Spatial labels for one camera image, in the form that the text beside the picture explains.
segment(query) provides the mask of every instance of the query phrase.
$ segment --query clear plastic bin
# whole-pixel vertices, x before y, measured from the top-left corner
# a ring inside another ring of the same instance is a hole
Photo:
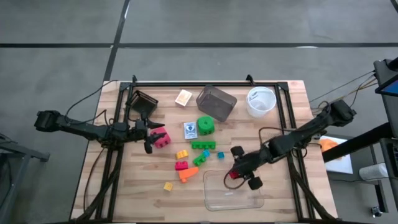
[[[224,91],[212,85],[207,85],[197,98],[200,111],[212,116],[218,121],[224,122],[234,108],[238,100]]]
[[[227,170],[209,170],[203,175],[205,184],[205,205],[209,211],[261,208],[264,199],[260,190],[251,190],[247,183],[236,190],[227,189],[223,179]],[[242,179],[226,179],[230,186],[237,186]]]

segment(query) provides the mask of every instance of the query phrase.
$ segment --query butcher block tabletop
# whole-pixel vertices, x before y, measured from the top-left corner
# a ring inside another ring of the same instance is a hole
[[[290,98],[293,106],[297,126],[305,124],[313,118],[310,104],[303,81],[282,81],[289,84]],[[106,85],[99,98],[97,114],[107,110],[107,117],[112,118],[116,100],[118,98],[120,82]],[[157,109],[150,116],[154,122],[164,123],[165,129],[171,137],[171,143],[161,149],[153,147],[152,154],[146,154],[143,141],[129,142],[124,145],[123,161],[114,208],[114,222],[292,222],[297,221],[295,204],[290,183],[289,170],[286,158],[275,164],[266,164],[258,168],[263,186],[259,189],[257,199],[264,200],[259,208],[237,210],[210,211],[205,206],[205,191],[203,175],[209,170],[223,170],[227,173],[233,165],[230,149],[233,146],[242,146],[246,152],[259,149],[258,130],[261,127],[280,128],[278,109],[275,106],[261,119],[250,117],[246,110],[246,95],[250,86],[223,86],[217,87],[238,99],[228,119],[224,122],[215,120],[215,132],[209,136],[199,136],[197,140],[214,140],[216,150],[199,167],[187,183],[181,183],[175,171],[175,154],[186,149],[189,157],[180,161],[188,161],[189,167],[194,167],[192,160],[200,155],[201,149],[191,149],[190,141],[185,140],[183,124],[196,121],[206,115],[199,111],[196,98],[203,87],[135,87],[159,101]],[[175,103],[181,90],[193,93],[186,107]],[[285,111],[287,124],[288,111],[284,92],[282,105]],[[131,110],[130,118],[137,119],[139,114]],[[103,116],[97,118],[95,125],[105,124]],[[263,141],[281,134],[276,129],[262,131]],[[308,181],[311,191],[320,203],[333,216],[337,217],[335,203],[322,159],[322,152],[316,144],[310,144],[308,154],[304,158]],[[83,194],[85,191],[90,169],[102,148],[96,141],[90,141],[80,176],[75,203],[71,218],[83,213]],[[216,152],[224,152],[225,158],[219,160]],[[106,149],[100,155],[99,161],[93,170],[87,190],[86,206],[88,206],[101,185]],[[173,184],[172,190],[164,190],[166,182]],[[110,190],[105,198],[103,217],[108,211]],[[300,192],[300,200],[304,214],[306,214],[305,197]]]

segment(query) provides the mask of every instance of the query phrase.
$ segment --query green toy block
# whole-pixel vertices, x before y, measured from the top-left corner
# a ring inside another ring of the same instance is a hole
[[[193,160],[195,166],[200,166],[204,162],[206,162],[206,156],[204,154],[200,154],[200,156]]]
[[[208,135],[212,134],[215,130],[214,128],[214,121],[211,116],[203,116],[198,119],[198,132],[199,135]]]
[[[216,141],[191,141],[192,149],[216,149]]]

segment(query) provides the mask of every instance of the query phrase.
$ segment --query small yellow cube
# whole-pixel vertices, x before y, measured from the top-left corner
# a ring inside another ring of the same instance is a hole
[[[169,182],[166,182],[163,187],[163,189],[168,190],[168,191],[172,191],[172,188],[173,188],[173,184],[169,183]]]
[[[187,157],[188,152],[187,152],[187,150],[182,150],[182,151],[179,151],[178,153],[176,153],[175,156],[177,157],[177,159],[181,159],[181,158]]]

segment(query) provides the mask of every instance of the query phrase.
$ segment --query pink block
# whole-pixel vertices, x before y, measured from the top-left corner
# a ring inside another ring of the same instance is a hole
[[[157,129],[153,129],[150,134],[161,134],[161,133],[166,133],[166,135],[160,139],[158,139],[154,144],[156,146],[156,148],[160,149],[163,148],[164,146],[170,144],[170,142],[172,141],[170,139],[169,134],[167,134],[166,129],[164,129],[164,127],[160,127]]]
[[[175,162],[175,170],[178,171],[178,170],[185,170],[185,169],[188,169],[188,162],[187,161]]]

